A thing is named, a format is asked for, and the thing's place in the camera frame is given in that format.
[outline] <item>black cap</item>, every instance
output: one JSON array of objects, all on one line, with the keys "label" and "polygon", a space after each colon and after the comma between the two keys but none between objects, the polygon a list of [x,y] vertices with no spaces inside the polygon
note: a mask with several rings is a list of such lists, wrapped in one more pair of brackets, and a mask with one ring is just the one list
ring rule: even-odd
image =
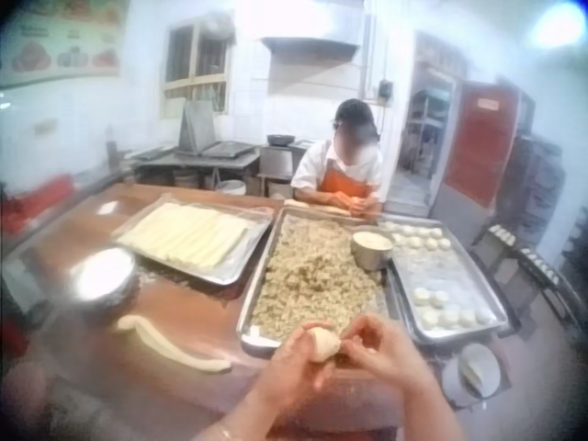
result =
[{"label": "black cap", "polygon": [[360,99],[347,99],[339,105],[334,115],[334,128],[345,124],[362,143],[379,141],[378,130],[371,108]]}]

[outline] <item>poster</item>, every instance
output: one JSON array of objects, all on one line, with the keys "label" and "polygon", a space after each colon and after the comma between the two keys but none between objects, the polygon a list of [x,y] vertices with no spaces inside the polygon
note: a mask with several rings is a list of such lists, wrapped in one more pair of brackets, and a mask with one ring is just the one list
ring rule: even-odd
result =
[{"label": "poster", "polygon": [[0,88],[116,75],[129,0],[33,0],[5,26]]}]

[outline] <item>table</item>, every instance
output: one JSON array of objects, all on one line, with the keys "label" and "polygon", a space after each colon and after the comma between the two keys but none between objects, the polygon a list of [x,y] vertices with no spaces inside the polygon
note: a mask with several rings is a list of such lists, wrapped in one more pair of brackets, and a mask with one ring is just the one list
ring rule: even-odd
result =
[{"label": "table", "polygon": [[[164,193],[186,202],[244,208],[264,206],[278,210],[282,204],[268,198],[236,197],[203,190],[116,184],[62,216],[50,232],[31,245],[31,251],[44,266],[45,273],[55,279],[55,284],[64,287],[69,270],[76,263],[104,247],[114,230]],[[103,204],[115,200],[119,204],[114,212],[96,214]],[[137,302],[128,311],[148,318],[187,352],[230,359],[233,369],[229,373],[199,373],[155,355],[132,335],[113,333],[108,323],[81,320],[70,313],[66,296],[59,290],[51,295],[55,302],[65,306],[55,318],[56,323],[43,328],[40,344],[59,354],[64,366],[82,363],[72,375],[99,393],[105,390],[114,393],[132,384],[148,385],[175,401],[215,413],[229,412],[267,363],[246,354],[235,332],[244,300],[242,294],[265,241],[266,238],[242,279],[235,284],[216,287],[196,281],[184,286],[156,277],[141,287]],[[399,409],[393,390],[387,390],[364,372],[340,369],[321,397],[305,403],[281,423],[313,431],[364,431],[397,425]]]},{"label": "table", "polygon": [[137,166],[171,166],[212,169],[212,187],[221,181],[220,170],[245,171],[259,159],[259,149],[237,156],[234,159],[208,158],[206,156],[177,155],[171,152],[152,161],[140,163]]}]

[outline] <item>white shirt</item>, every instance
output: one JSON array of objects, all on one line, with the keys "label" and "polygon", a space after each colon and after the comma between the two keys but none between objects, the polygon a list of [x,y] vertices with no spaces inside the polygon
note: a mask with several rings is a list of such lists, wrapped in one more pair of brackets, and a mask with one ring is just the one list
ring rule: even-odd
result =
[{"label": "white shirt", "polygon": [[337,155],[332,141],[315,144],[306,151],[296,174],[292,178],[292,187],[316,190],[324,179],[327,162],[333,159],[334,167],[358,182],[373,186],[371,197],[380,202],[386,200],[382,183],[382,155],[376,145],[361,150],[357,164],[347,165]]}]

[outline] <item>ceiling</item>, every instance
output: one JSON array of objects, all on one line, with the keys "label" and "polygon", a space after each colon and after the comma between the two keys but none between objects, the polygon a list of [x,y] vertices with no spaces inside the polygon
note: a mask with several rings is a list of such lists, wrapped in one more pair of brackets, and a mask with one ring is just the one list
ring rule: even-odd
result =
[{"label": "ceiling", "polygon": [[[560,0],[445,0],[483,17],[505,35],[526,45],[541,15]],[[542,57],[548,64],[588,71],[588,39],[582,44],[550,50]]]}]

